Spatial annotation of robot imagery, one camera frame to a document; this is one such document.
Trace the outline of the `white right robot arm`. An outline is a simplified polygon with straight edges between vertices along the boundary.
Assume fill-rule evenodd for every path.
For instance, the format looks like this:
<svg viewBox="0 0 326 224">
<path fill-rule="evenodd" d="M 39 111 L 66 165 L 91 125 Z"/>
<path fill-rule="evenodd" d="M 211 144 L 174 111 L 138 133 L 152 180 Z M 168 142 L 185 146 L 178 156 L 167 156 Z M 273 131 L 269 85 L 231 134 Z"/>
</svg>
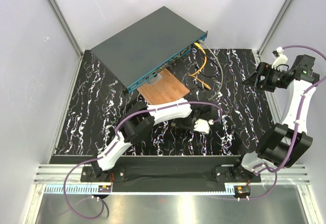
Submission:
<svg viewBox="0 0 326 224">
<path fill-rule="evenodd" d="M 275 123 L 259 140 L 255 152 L 239 158 L 231 169 L 236 181 L 250 179 L 264 170 L 277 172 L 291 167 L 312 145 L 307 135 L 307 114 L 310 100 L 316 91 L 319 74 L 313 72 L 315 58 L 298 55 L 287 70 L 287 57 L 278 55 L 273 64 L 261 62 L 243 85 L 274 92 L 276 88 L 288 89 L 289 99 L 281 120 Z"/>
</svg>

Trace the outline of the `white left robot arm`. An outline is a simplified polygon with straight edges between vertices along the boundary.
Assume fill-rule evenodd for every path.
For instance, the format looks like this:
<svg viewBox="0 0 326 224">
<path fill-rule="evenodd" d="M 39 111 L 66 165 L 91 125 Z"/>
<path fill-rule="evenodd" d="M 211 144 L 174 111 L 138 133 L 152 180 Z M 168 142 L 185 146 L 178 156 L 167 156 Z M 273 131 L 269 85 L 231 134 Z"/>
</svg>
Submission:
<svg viewBox="0 0 326 224">
<path fill-rule="evenodd" d="M 120 156 L 132 145 L 142 142 L 159 123 L 173 120 L 176 128 L 208 134 L 214 123 L 207 119 L 212 106 L 185 98 L 159 105 L 138 102 L 121 118 L 112 141 L 91 163 L 92 175 L 98 181 L 105 181 Z"/>
</svg>

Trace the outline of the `dark grey network switch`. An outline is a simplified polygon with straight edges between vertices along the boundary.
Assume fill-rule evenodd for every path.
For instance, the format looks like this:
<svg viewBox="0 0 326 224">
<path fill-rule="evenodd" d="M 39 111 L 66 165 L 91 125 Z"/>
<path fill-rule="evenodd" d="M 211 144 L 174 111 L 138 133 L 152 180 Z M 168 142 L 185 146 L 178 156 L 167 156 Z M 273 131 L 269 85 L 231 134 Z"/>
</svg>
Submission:
<svg viewBox="0 0 326 224">
<path fill-rule="evenodd" d="M 163 6 L 91 49 L 128 94 L 185 55 L 207 32 Z"/>
</svg>

